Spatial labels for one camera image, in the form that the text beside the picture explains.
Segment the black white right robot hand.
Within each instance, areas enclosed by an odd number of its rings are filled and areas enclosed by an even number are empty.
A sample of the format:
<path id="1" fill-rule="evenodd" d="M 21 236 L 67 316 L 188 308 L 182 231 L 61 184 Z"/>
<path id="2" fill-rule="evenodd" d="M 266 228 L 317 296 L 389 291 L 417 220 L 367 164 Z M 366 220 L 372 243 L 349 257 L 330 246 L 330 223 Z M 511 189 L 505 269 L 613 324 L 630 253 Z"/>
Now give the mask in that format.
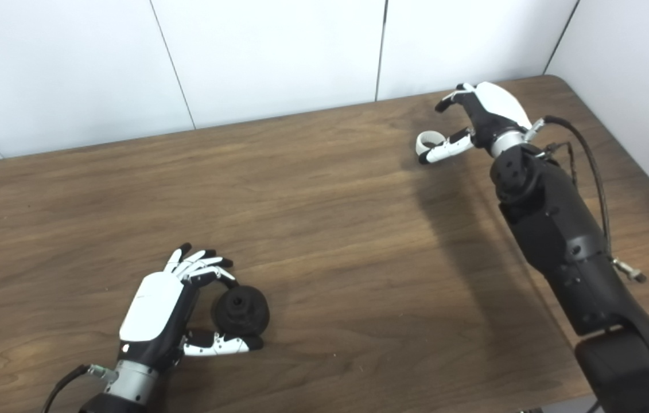
<path id="1" fill-rule="evenodd" d="M 419 133 L 415 144 L 419 164 L 440 162 L 473 148 L 484 149 L 496 158 L 529 142 L 533 123 L 518 99 L 503 87 L 486 81 L 476 86 L 458 84 L 434 109 L 443 113 L 455 105 L 464 109 L 471 125 L 448 137 L 437 131 Z"/>

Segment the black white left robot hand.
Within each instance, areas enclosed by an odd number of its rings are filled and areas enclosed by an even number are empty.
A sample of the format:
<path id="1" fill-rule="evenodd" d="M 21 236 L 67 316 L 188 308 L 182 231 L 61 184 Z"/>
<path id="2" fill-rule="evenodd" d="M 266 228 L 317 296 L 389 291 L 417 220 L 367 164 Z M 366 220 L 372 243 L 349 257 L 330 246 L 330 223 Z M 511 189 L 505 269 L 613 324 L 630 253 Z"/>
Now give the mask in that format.
<path id="1" fill-rule="evenodd" d="M 184 357 L 214 357 L 262 349 L 271 321 L 266 296 L 241 285 L 230 274 L 233 262 L 215 250 L 192 251 L 185 243 L 164 268 L 146 275 L 119 330 L 119 361 L 137 363 L 159 373 Z M 188 324 L 201 290 L 211 284 L 225 291 L 212 304 L 214 331 Z"/>

